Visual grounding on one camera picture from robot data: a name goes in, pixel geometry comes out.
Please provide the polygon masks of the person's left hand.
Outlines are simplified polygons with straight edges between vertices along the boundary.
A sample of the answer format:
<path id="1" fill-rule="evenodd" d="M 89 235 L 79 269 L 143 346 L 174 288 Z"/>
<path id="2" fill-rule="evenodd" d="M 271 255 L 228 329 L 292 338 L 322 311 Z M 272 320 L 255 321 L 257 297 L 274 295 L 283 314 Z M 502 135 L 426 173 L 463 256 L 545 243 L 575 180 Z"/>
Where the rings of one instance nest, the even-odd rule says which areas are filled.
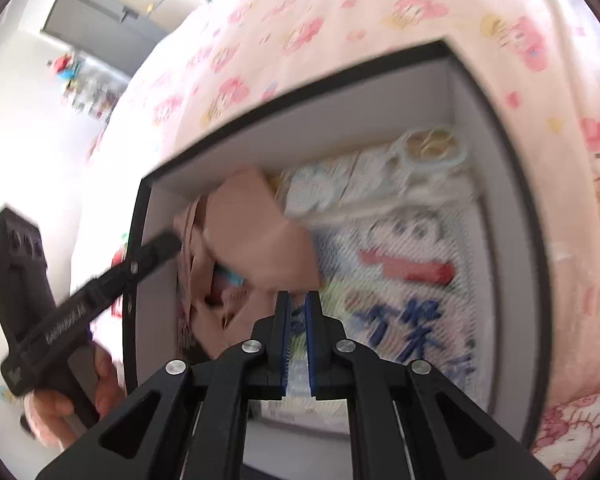
<path id="1" fill-rule="evenodd" d="M 97 378 L 93 406 L 98 418 L 103 419 L 125 399 L 126 392 L 110 353 L 98 342 L 92 347 L 92 370 Z M 24 396 L 24 419 L 35 440 L 46 448 L 65 451 L 79 439 L 68 423 L 68 418 L 76 414 L 76 393 L 83 393 L 80 385 L 73 389 L 71 382 L 52 382 L 48 388 L 34 389 Z"/>

